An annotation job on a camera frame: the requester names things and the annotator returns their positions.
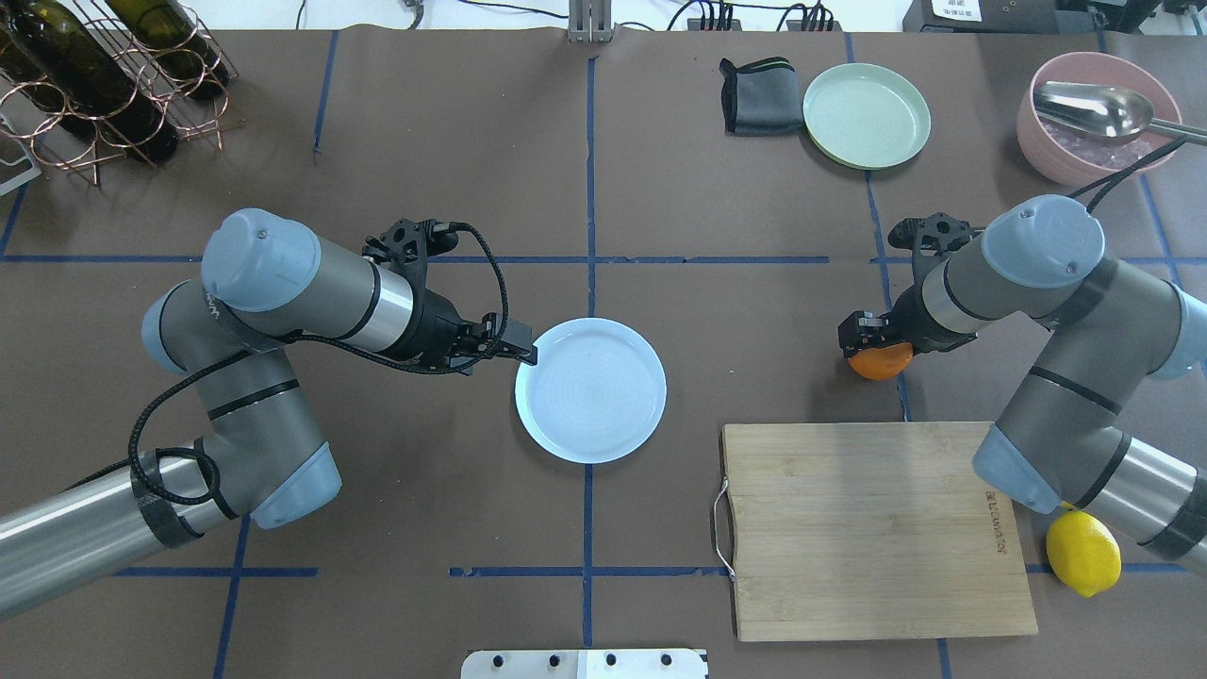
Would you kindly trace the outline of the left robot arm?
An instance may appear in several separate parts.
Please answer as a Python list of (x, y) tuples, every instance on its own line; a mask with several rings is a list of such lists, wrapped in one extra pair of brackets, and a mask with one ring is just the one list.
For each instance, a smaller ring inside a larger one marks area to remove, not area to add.
[(286, 349), (331, 345), (401, 373), (538, 361), (507, 306), (466, 321), (427, 288), (430, 257), (474, 227), (397, 221), (361, 253), (263, 209), (212, 233), (199, 279), (142, 318), (148, 356), (180, 375), (142, 409), (126, 457), (2, 519), (2, 617), (241, 517), (274, 529), (336, 499), (342, 478)]

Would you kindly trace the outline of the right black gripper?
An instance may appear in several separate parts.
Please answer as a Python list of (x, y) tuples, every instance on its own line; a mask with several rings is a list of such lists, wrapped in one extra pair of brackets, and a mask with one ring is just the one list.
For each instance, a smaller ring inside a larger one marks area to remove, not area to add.
[(836, 327), (844, 357), (855, 357), (871, 349), (909, 344), (912, 355), (947, 353), (974, 343), (976, 332), (961, 334), (932, 317), (925, 306), (922, 285), (915, 283), (898, 297), (890, 312), (876, 315), (856, 310)]

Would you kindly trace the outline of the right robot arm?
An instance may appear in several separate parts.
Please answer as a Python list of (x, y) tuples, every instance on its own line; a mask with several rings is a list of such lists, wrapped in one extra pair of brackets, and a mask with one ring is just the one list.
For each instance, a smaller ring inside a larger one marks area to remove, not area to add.
[(1147, 377), (1205, 359), (1205, 304), (1110, 254), (1081, 201), (1034, 197), (976, 229), (947, 212), (900, 219), (914, 283), (885, 314), (850, 314), (842, 356), (870, 381), (947, 353), (1024, 314), (1049, 330), (1042, 353), (970, 464), (1034, 513), (1069, 504), (1161, 560), (1205, 574), (1205, 472), (1116, 426)]

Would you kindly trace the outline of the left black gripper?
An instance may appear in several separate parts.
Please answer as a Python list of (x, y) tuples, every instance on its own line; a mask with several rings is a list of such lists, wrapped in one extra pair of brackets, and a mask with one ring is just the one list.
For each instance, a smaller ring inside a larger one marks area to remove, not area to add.
[(495, 312), (478, 323), (465, 321), (448, 298), (422, 289), (419, 309), (406, 326), (406, 365), (427, 373), (470, 373), (471, 365), (489, 359), (537, 365), (531, 328)]

